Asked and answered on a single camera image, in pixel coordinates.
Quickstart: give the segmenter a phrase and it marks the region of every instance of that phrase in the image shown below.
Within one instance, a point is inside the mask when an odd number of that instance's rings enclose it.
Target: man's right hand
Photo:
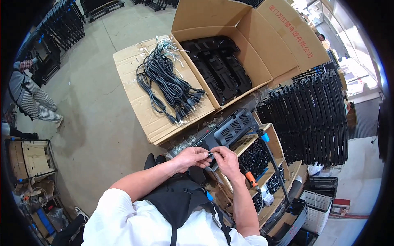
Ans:
[[[211,149],[220,171],[227,176],[230,181],[237,179],[245,180],[245,176],[240,171],[237,154],[225,146],[218,146]]]

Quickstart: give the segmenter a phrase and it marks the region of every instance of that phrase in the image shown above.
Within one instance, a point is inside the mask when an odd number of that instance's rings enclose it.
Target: power cord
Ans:
[[[183,76],[174,67],[173,61],[167,57],[171,56],[183,67],[182,62],[178,59],[179,55],[171,51],[179,50],[172,38],[166,37],[159,42],[156,36],[156,47],[138,66],[136,78],[140,87],[149,95],[152,108],[158,113],[164,113],[172,124],[182,125],[183,120],[196,111],[195,106],[199,104],[205,91],[192,88],[187,81],[183,80]],[[152,82],[156,83],[166,102],[175,110],[175,116],[167,112],[166,105],[153,93]]]

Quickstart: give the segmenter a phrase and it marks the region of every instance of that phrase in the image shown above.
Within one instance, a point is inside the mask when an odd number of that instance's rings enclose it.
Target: man's left hand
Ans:
[[[183,173],[191,166],[205,168],[212,161],[208,158],[209,151],[201,147],[187,147],[180,152],[171,162],[176,166],[176,172]]]

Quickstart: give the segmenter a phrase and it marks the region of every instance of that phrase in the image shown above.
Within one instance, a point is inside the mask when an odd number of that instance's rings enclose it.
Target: white t-shirt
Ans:
[[[85,225],[82,246],[165,245],[171,241],[172,227],[149,201],[132,203],[119,189],[109,189],[100,198],[96,211]],[[262,236],[243,238],[231,228],[231,245],[267,246]],[[211,213],[203,208],[192,212],[178,229],[177,245],[227,245],[222,230]]]

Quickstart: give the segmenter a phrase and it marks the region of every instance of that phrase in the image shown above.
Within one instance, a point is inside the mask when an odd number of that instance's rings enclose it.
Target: gray shirt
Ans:
[[[15,62],[14,69],[19,69],[19,65],[20,65],[20,61]],[[25,82],[27,82],[27,78],[25,78],[25,76],[26,75],[24,75],[19,71],[13,71],[11,75],[11,79],[9,80],[9,88],[11,89],[11,93],[18,104],[21,103],[24,94],[27,93],[27,91],[23,89],[21,86],[23,83],[23,79]],[[14,101],[12,100],[9,94],[9,90],[7,88],[7,91],[4,95],[4,104],[2,107],[3,114],[10,108],[13,102]]]

